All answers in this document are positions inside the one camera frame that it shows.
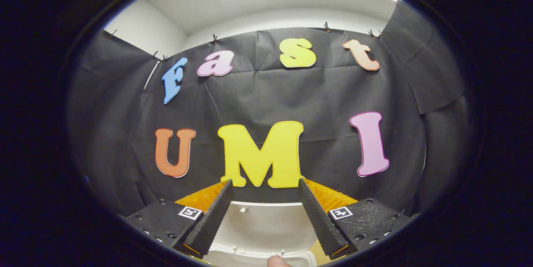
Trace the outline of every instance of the pink letter a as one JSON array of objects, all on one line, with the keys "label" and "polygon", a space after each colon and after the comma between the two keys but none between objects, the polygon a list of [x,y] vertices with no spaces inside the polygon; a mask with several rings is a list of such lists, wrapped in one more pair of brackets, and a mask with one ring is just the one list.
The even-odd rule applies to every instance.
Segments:
[{"label": "pink letter a", "polygon": [[227,75],[233,69],[233,58],[234,52],[230,50],[214,52],[205,58],[207,62],[201,64],[196,73],[198,73],[198,75],[201,77],[209,77],[210,75],[221,77],[223,75]]}]

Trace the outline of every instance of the orange letter u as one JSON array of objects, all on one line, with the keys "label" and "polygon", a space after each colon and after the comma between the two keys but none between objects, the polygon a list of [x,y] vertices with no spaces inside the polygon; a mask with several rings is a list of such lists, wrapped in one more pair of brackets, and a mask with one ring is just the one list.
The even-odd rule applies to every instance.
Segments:
[{"label": "orange letter u", "polygon": [[196,136],[192,129],[180,129],[176,136],[179,138],[179,159],[176,165],[168,162],[168,140],[172,136],[172,130],[160,128],[156,130],[156,165],[164,174],[172,177],[181,177],[189,170],[189,153],[191,140]]}]

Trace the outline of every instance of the white bin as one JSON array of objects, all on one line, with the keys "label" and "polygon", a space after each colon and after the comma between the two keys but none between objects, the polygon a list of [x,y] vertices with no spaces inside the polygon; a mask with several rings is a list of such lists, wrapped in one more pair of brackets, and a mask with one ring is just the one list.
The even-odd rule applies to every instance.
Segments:
[{"label": "white bin", "polygon": [[220,267],[266,267],[270,256],[280,255],[293,267],[315,267],[309,251],[315,242],[301,202],[232,201],[203,260]]}]

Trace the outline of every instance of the white wall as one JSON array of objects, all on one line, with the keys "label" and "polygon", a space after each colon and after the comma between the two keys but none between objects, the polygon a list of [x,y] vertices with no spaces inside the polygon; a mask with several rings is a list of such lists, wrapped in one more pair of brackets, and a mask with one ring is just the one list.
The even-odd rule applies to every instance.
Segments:
[{"label": "white wall", "polygon": [[285,9],[273,10],[226,20],[199,30],[187,36],[181,28],[146,0],[137,0],[117,15],[105,30],[115,36],[153,54],[173,56],[209,41],[213,34],[219,39],[237,34],[287,27],[323,27],[328,22],[330,28],[378,33],[387,20],[378,20],[357,13],[330,9]]},{"label": "white wall", "polygon": [[199,30],[185,39],[179,51],[213,41],[213,34],[221,39],[255,30],[284,27],[323,27],[326,21],[330,28],[360,33],[367,33],[368,30],[372,30],[376,34],[378,30],[383,30],[388,22],[357,13],[329,9],[273,10],[237,17]]},{"label": "white wall", "polygon": [[146,0],[137,0],[104,28],[109,33],[153,54],[172,56],[179,52],[187,35]]}]

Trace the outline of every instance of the fingertip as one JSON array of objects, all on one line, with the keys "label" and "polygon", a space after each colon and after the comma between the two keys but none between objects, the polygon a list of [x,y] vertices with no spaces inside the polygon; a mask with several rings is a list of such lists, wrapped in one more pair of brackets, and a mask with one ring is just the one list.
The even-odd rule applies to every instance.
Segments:
[{"label": "fingertip", "polygon": [[269,257],[266,267],[291,267],[281,256]]}]

